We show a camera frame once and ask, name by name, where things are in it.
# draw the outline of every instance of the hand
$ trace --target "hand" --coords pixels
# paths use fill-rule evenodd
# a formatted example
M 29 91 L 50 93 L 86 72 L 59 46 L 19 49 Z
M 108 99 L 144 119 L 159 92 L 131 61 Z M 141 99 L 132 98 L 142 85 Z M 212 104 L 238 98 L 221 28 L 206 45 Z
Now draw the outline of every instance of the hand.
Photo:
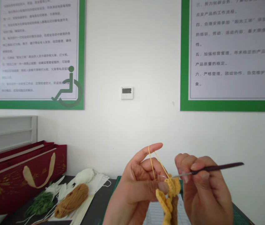
M 162 143 L 150 145 L 150 153 L 160 149 Z M 155 190 L 159 189 L 165 194 L 169 187 L 163 182 L 167 176 L 162 165 L 156 158 L 152 158 L 154 174 L 148 146 L 140 150 L 127 164 L 121 180 L 113 193 L 107 206 L 103 225 L 143 224 L 150 201 L 157 201 Z
M 217 164 L 207 156 L 196 158 L 187 153 L 175 157 L 178 174 Z M 200 171 L 183 179 L 183 202 L 192 225 L 233 224 L 233 203 L 220 171 Z

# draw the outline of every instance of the wheelchair symbol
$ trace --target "wheelchair symbol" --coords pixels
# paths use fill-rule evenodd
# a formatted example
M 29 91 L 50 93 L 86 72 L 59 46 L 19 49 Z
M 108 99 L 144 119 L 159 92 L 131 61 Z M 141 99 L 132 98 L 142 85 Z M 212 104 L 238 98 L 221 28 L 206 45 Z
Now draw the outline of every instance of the wheelchair symbol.
M 55 96 L 55 97 L 51 97 L 51 99 L 53 101 L 57 101 L 58 100 L 58 97 L 60 97 L 60 95 L 62 93 L 72 93 L 73 92 L 73 72 L 74 71 L 74 67 L 73 66 L 69 66 L 69 72 L 70 72 L 70 78 L 69 79 L 66 79 L 63 81 L 63 83 L 68 83 L 69 82 L 69 89 L 61 89 L 59 90 L 58 94 Z M 77 81 L 77 80 L 74 80 L 74 84 L 77 86 L 78 88 L 78 97 L 77 97 L 77 100 L 73 103 L 65 103 L 61 98 L 58 100 L 58 102 L 64 106 L 64 107 L 74 107 L 76 106 L 82 99 L 83 97 L 83 89 L 82 89 L 82 86 L 80 85 L 80 83 Z

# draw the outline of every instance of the green yarn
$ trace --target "green yarn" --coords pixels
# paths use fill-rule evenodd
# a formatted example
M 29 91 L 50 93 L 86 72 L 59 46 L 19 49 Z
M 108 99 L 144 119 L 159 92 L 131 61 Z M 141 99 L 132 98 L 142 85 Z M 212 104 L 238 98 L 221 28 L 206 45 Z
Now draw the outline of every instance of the green yarn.
M 28 215 L 42 215 L 48 212 L 53 207 L 52 202 L 53 194 L 50 192 L 42 191 L 37 197 L 33 204 L 25 212 L 25 216 Z

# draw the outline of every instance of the paper bag handle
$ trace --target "paper bag handle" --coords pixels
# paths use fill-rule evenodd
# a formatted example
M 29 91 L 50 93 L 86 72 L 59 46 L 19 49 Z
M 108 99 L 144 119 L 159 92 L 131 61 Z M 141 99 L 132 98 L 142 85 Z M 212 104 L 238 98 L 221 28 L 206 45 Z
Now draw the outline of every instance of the paper bag handle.
M 53 169 L 54 169 L 54 164 L 55 164 L 55 153 L 52 154 L 52 157 L 50 159 L 48 176 L 47 176 L 45 182 L 41 186 L 38 186 L 38 187 L 36 186 L 35 181 L 33 180 L 32 173 L 30 172 L 30 169 L 28 168 L 28 166 L 25 166 L 23 169 L 24 179 L 27 181 L 29 186 L 31 186 L 33 188 L 37 188 L 37 189 L 42 188 L 47 184 L 47 182 L 51 178 L 52 173 L 53 173 Z

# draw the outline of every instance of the white drawer unit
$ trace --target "white drawer unit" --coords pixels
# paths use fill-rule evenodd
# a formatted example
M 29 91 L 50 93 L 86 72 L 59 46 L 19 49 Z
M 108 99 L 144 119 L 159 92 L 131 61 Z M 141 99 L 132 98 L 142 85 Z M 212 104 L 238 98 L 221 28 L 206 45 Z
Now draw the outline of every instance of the white drawer unit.
M 0 152 L 37 142 L 37 116 L 0 116 Z

